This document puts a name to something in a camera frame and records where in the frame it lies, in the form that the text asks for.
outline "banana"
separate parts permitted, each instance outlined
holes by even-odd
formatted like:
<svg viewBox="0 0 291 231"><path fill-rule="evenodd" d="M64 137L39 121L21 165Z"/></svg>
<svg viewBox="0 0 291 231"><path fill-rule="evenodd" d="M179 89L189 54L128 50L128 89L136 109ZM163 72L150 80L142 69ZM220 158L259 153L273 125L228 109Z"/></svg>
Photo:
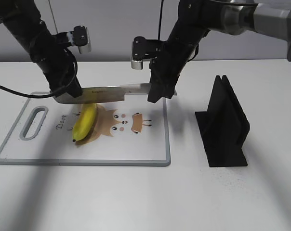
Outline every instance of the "banana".
<svg viewBox="0 0 291 231"><path fill-rule="evenodd" d="M78 121L73 127L73 142L84 139L91 130L97 114L95 103L83 104Z"/></svg>

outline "wall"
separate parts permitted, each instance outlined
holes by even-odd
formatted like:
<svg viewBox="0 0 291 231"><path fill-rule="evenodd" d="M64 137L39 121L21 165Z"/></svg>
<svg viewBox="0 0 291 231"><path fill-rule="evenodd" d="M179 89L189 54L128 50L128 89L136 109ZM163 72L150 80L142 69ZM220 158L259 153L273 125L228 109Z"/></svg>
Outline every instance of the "wall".
<svg viewBox="0 0 291 231"><path fill-rule="evenodd" d="M85 25L90 31L92 52L79 61L128 61L136 36L156 39L160 0L50 0L59 32ZM263 0L286 2L285 0ZM55 33L48 0L36 0L42 19ZM165 0L161 39L167 39L177 19L179 0ZM253 32L230 36L211 31L200 43L197 59L279 59L285 58L287 43ZM0 26L0 62L28 61L28 55L4 26Z"/></svg>

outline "cutting board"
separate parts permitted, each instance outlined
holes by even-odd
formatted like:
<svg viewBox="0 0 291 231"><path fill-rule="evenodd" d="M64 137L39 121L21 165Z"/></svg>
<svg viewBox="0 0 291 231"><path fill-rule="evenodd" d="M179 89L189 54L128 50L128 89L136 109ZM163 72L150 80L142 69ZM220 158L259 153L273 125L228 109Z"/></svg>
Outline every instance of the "cutting board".
<svg viewBox="0 0 291 231"><path fill-rule="evenodd" d="M82 143L72 141L81 105L28 99L0 147L0 164L167 166L166 100L146 99L127 95L125 101L98 104L100 124Z"/></svg>

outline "white table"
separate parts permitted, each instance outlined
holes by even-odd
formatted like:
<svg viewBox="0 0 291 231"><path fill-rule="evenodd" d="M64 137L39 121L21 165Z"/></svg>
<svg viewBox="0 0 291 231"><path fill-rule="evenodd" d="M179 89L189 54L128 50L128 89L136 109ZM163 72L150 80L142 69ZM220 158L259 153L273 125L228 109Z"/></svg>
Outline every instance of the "white table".
<svg viewBox="0 0 291 231"><path fill-rule="evenodd" d="M80 63L83 87L149 81L148 65ZM248 167L209 168L195 111L228 75L251 130ZM31 63L0 63L0 84L47 90ZM168 167L0 166L0 231L291 231L291 64L196 61L168 101ZM25 99L0 90L0 144Z"/></svg>

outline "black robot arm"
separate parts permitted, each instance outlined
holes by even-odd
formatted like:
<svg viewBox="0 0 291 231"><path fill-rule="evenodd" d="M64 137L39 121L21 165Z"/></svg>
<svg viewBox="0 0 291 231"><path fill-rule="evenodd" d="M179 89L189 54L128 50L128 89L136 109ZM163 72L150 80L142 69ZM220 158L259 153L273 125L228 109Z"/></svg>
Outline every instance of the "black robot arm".
<svg viewBox="0 0 291 231"><path fill-rule="evenodd" d="M81 53L91 50L85 27L77 26L74 31L52 35L41 20L34 0L0 0L0 24L6 26L29 53L31 61L41 68L51 92L67 92L73 97L82 95L77 78L71 82L75 58L67 47L76 45Z"/></svg>
<svg viewBox="0 0 291 231"><path fill-rule="evenodd" d="M231 0L180 0L178 20L167 41L136 37L132 43L132 68L142 69L151 59L148 101L171 98L182 69L210 30L239 35L245 30L288 42L291 61L291 3L231 3Z"/></svg>

